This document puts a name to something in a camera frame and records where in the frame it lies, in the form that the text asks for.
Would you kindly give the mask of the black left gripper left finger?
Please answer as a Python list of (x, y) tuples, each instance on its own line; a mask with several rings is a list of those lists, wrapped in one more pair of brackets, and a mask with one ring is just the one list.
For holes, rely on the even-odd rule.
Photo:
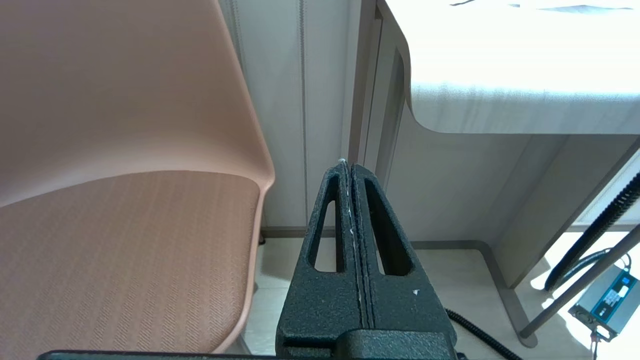
[[(351, 170), (345, 161), (322, 178), (276, 327), (278, 351), (332, 351), (345, 332), (366, 324)], [(324, 221), (334, 204), (336, 271), (316, 269)]]

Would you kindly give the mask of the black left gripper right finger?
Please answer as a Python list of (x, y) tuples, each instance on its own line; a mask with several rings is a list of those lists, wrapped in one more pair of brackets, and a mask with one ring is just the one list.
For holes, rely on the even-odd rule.
[(435, 333), (454, 347), (457, 333), (375, 174), (355, 164), (351, 195), (365, 325)]

